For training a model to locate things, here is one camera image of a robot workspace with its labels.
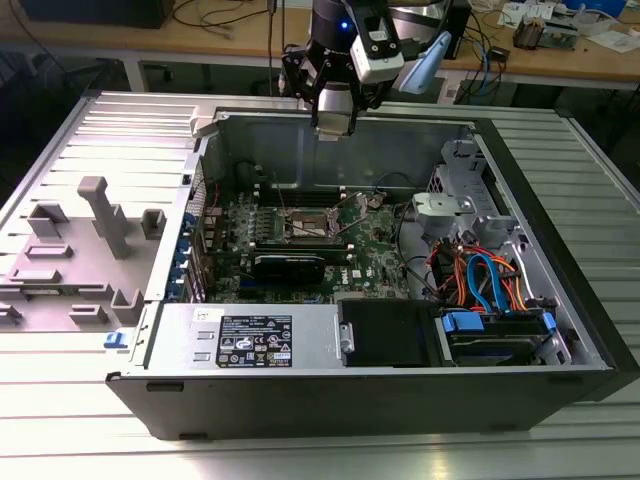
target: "blue cable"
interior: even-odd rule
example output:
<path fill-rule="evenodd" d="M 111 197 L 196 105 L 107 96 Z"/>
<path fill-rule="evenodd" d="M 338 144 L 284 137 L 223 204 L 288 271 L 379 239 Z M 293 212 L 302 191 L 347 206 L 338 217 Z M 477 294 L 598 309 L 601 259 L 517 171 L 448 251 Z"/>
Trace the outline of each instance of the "blue cable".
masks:
<path fill-rule="evenodd" d="M 471 295 L 473 295 L 478 302 L 482 305 L 485 312 L 491 312 L 491 305 L 489 302 L 480 295 L 478 289 L 476 288 L 476 279 L 475 279 L 475 266 L 479 261 L 483 261 L 487 264 L 487 268 L 489 269 L 489 274 L 491 275 L 491 285 L 493 286 L 493 296 L 496 299 L 496 306 L 498 310 L 508 311 L 509 307 L 507 306 L 507 300 L 504 298 L 502 294 L 502 290 L 500 289 L 500 275 L 498 274 L 498 269 L 496 265 L 493 263 L 489 255 L 485 255 L 484 253 L 477 253 L 473 257 L 469 259 L 469 263 L 467 264 L 467 282 L 469 283 L 469 291 Z"/>
<path fill-rule="evenodd" d="M 484 95 L 486 95 L 486 86 L 487 86 L 487 80 L 489 79 L 489 56 L 487 55 L 487 51 L 484 49 L 484 47 L 482 46 L 482 44 L 476 40 L 472 40 L 470 38 L 467 37 L 462 37 L 463 40 L 466 40 L 467 42 L 471 42 L 473 43 L 476 47 L 478 47 L 480 50 L 482 50 L 482 56 L 484 57 L 484 78 L 482 79 L 482 85 L 480 86 L 480 90 L 478 91 L 478 93 L 475 96 L 478 97 L 482 97 Z"/>

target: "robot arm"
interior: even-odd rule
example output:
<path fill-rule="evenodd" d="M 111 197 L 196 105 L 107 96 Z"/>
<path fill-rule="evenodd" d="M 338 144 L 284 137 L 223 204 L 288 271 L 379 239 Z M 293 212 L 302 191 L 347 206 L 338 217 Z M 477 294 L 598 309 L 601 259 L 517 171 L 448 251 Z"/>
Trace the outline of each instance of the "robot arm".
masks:
<path fill-rule="evenodd" d="M 424 45 L 401 41 L 387 0 L 314 0 L 311 18 L 309 42 L 286 49 L 283 70 L 292 95 L 310 105 L 311 126 L 333 136 L 351 135 L 358 112 L 378 108 L 405 61 L 440 33 Z"/>

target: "circuit board on desk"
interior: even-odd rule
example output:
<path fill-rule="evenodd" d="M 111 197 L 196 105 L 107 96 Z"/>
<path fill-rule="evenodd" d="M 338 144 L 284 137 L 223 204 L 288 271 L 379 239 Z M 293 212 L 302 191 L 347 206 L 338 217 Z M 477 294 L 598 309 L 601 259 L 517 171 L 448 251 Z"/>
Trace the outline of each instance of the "circuit board on desk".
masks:
<path fill-rule="evenodd" d="M 215 281 L 208 301 L 328 304 L 408 298 L 406 270 L 392 238 L 393 205 L 357 193 L 333 208 L 340 197 L 324 197 L 287 198 L 283 209 L 277 205 L 282 199 L 259 202 L 240 194 L 221 205 L 217 231 L 210 235 Z M 282 256 L 322 259 L 324 272 L 308 285 L 256 281 L 254 262 Z"/>

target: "green circuit board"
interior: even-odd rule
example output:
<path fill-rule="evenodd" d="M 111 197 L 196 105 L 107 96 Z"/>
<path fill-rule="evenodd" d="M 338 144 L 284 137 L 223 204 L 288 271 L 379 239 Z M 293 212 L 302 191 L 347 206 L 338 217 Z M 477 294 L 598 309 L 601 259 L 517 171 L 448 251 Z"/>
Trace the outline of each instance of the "green circuit board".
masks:
<path fill-rule="evenodd" d="M 285 219 L 282 209 L 258 207 L 247 195 L 239 195 L 223 205 L 228 221 L 214 248 L 215 284 L 210 289 L 212 303 L 309 303 L 328 304 L 345 298 L 408 298 L 405 273 L 401 268 L 391 236 L 394 216 L 392 205 L 368 207 L 370 196 L 362 194 L 358 201 L 345 205 L 330 214 L 328 228 L 339 232 L 332 236 L 325 249 L 310 248 L 314 255 L 330 258 L 335 255 L 331 243 L 349 245 L 348 262 L 328 261 L 321 283 L 307 287 L 264 288 L 243 294 L 243 285 L 252 281 L 250 264 L 255 257 L 252 239 L 256 234 L 262 245 L 282 245 L 292 241 L 313 241 L 321 232 L 320 221 L 329 211 L 322 208 L 292 207 Z M 290 228 L 295 219 L 299 228 Z"/>

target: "blue cable on desk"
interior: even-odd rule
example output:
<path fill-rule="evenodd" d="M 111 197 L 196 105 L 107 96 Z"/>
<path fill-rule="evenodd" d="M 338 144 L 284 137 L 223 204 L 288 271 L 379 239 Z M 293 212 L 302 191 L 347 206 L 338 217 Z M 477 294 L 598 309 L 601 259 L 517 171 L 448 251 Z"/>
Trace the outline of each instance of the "blue cable on desk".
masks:
<path fill-rule="evenodd" d="M 502 290 L 500 289 L 500 274 L 498 273 L 498 269 L 496 268 L 495 263 L 489 258 L 489 255 L 485 255 L 484 253 L 477 253 L 473 257 L 469 259 L 469 263 L 467 264 L 467 282 L 469 283 L 469 291 L 471 295 L 475 297 L 478 302 L 482 305 L 485 312 L 491 312 L 491 305 L 489 302 L 478 292 L 476 288 L 476 278 L 474 273 L 474 267 L 476 263 L 483 261 L 487 264 L 487 268 L 489 269 L 489 274 L 491 275 L 491 285 L 493 286 L 493 296 L 496 299 L 496 305 L 499 310 L 506 311 L 509 310 L 507 305 L 507 300 L 504 298 L 502 294 Z"/>

